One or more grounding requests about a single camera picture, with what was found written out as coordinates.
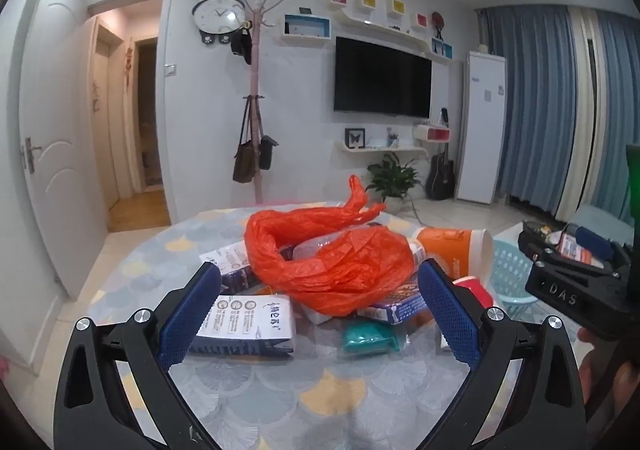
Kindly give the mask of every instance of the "human hand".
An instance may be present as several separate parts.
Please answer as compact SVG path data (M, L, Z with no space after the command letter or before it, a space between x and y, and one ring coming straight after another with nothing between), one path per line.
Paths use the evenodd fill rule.
M598 340L596 335L585 329L580 328L578 331L578 340L588 344L594 344ZM582 384L582 397L584 403L589 401L591 391L594 386L593 376L593 362L596 357L597 349L590 351L578 368L578 374L580 375L580 383ZM616 416L625 408L625 405L633 395L636 387L640 383L640 369L638 369L631 362L626 362L620 366L620 369L616 373L613 379L612 395L614 410Z

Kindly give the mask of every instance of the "doorway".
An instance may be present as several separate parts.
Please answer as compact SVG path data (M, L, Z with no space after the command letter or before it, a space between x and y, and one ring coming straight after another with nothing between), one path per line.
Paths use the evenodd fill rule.
M96 16L92 133L112 233L171 224L156 126L161 7L162 0L149 0Z

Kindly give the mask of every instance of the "silver bolt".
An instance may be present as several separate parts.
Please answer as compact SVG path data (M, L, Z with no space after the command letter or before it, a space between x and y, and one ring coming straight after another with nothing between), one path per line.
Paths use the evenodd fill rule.
M491 320L495 321L499 321L504 318L504 311L499 307L490 307L486 314Z
M90 325L91 325L91 320L89 320L88 318L81 318L78 320L78 322L76 322L76 329L78 329L78 331L84 331Z
M148 309L141 309L140 311L136 311L136 314L133 315L133 320L135 320L139 324L143 324L150 318L151 312Z
M553 329L560 329L562 327L562 320L559 319L557 316L550 316L549 317L549 325Z

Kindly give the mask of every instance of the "clock face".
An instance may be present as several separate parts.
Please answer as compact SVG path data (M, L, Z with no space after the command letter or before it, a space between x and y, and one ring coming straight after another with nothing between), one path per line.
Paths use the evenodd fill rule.
M193 18L206 34L229 34L242 26L244 5L239 0L205 0L193 9Z

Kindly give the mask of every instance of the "pink coat rack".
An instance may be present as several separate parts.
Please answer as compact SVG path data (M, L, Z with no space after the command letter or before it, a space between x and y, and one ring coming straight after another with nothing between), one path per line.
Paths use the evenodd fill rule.
M260 173L260 127L258 125L258 114L260 112L259 103L258 103L258 66L259 66L259 56L260 56L260 28L262 26L266 26L268 28L272 28L274 24L267 24L264 22L264 15L273 10L276 6L281 4L283 1L280 0L276 4L265 8L267 0L257 0L256 7L252 8L249 4L248 0L244 0L244 4L246 8L249 10L249 15L251 16L251 20L253 21L253 33L251 39L251 75L249 78L249 94L250 94L250 104L249 104L249 123L251 128L251 143L254 148L254 164L255 164L255 175L254 175L254 186L255 186L255 204L261 205L264 203L264 198L262 196L262 174Z

